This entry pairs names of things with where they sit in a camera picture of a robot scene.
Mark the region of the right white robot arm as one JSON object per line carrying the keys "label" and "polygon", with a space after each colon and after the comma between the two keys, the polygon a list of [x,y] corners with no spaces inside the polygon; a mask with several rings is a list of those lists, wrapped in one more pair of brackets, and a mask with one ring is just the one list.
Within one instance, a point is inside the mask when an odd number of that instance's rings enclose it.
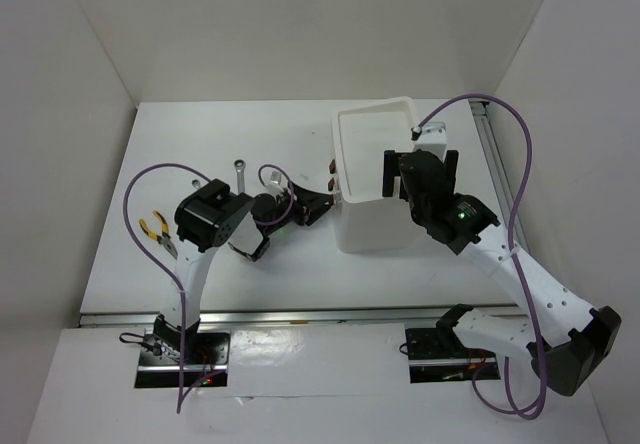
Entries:
{"label": "right white robot arm", "polygon": [[482,201],[456,192],[459,154],[424,150],[383,154],[382,195],[407,202],[412,221],[473,264],[525,312],[516,321],[458,304],[436,324],[448,356],[482,349],[528,362],[541,383],[572,396],[609,355],[621,326],[609,306],[596,308],[556,280],[517,243]]}

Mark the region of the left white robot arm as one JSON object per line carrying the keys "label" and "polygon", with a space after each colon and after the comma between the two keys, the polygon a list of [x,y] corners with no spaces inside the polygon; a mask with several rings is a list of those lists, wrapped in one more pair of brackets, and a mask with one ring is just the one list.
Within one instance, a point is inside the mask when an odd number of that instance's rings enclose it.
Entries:
{"label": "left white robot arm", "polygon": [[201,298],[213,258],[223,246],[256,262],[269,249],[272,234],[291,222],[310,226],[333,204],[331,195],[296,184],[251,197],[232,192],[218,179],[185,198],[174,215],[178,238],[174,274],[180,287],[153,326],[163,353],[176,363],[196,354]]}

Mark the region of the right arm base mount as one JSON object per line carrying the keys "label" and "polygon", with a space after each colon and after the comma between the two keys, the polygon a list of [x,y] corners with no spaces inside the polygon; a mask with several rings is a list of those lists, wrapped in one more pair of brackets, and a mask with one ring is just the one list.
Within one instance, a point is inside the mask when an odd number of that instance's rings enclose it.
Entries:
{"label": "right arm base mount", "polygon": [[398,350],[408,360],[411,384],[455,383],[501,378],[495,354],[454,345],[446,347],[434,326],[405,326],[405,341]]}

